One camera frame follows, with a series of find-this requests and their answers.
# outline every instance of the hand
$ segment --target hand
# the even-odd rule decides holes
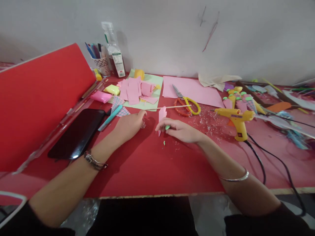
[[[147,115],[147,112],[141,110],[137,114],[120,117],[116,127],[112,131],[115,135],[115,138],[119,139],[122,143],[130,140],[136,135],[136,133],[138,133],[139,129],[141,128],[144,115]]]
[[[171,128],[165,131],[165,126],[170,125]],[[158,124],[155,131],[165,131],[170,136],[178,138],[185,143],[197,143],[202,141],[204,134],[190,125],[179,120],[172,120],[170,118],[163,118]]]

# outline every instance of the green paper piece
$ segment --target green paper piece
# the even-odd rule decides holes
[[[130,74],[128,76],[128,78],[133,78],[135,75],[135,70],[131,69]],[[144,80],[146,82],[152,83],[152,84],[158,84],[160,85],[160,87],[162,87],[163,84],[163,77],[160,76],[156,76],[156,75],[149,75],[149,74],[144,74]],[[160,98],[160,94],[161,94],[161,89],[155,89],[151,95],[151,97],[154,98],[158,98],[158,100],[156,101],[155,104],[151,104],[149,102],[146,102],[144,105],[144,102],[139,102],[139,104],[136,105],[129,105],[129,102],[126,101],[123,105],[125,107],[132,107],[132,108],[137,108],[137,109],[141,109],[141,110],[145,110],[145,109],[154,109],[158,107],[158,101]]]

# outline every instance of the smartphone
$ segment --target smartphone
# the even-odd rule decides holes
[[[76,159],[87,149],[101,125],[105,111],[84,109],[64,132],[52,149],[49,158]]]

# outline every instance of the white cloth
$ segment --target white cloth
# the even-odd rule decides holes
[[[225,87],[224,82],[232,81],[232,80],[240,80],[242,78],[237,75],[221,75],[221,76],[210,77],[208,75],[198,74],[198,79],[199,79],[199,82],[202,84],[202,86],[215,87],[219,91],[223,92],[223,89]]]

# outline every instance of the person's left hand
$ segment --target person's left hand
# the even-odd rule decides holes
[[[142,119],[147,112],[141,110],[138,114],[131,114],[120,117],[116,124],[116,127],[112,131],[117,139],[122,143],[130,140],[133,136],[138,133],[142,126]]]

